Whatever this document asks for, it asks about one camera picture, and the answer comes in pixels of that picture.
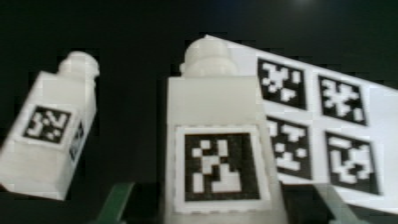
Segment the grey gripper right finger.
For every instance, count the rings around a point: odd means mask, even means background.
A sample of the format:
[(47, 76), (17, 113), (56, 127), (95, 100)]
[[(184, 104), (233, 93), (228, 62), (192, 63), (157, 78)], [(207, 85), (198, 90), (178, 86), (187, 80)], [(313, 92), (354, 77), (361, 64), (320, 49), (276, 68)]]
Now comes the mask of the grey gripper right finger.
[(317, 183), (315, 189), (319, 191), (329, 211), (335, 215), (335, 218), (328, 224), (370, 224), (370, 222), (363, 220), (354, 214), (354, 211), (336, 192), (335, 186), (328, 183)]

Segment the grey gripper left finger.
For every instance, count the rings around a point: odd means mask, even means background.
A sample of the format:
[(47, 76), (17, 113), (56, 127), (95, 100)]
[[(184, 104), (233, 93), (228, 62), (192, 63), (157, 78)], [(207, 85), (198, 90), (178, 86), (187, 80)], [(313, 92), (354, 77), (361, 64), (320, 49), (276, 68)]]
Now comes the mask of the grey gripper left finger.
[(130, 201), (136, 183), (118, 183), (113, 187), (97, 219), (88, 224), (127, 224), (123, 213)]

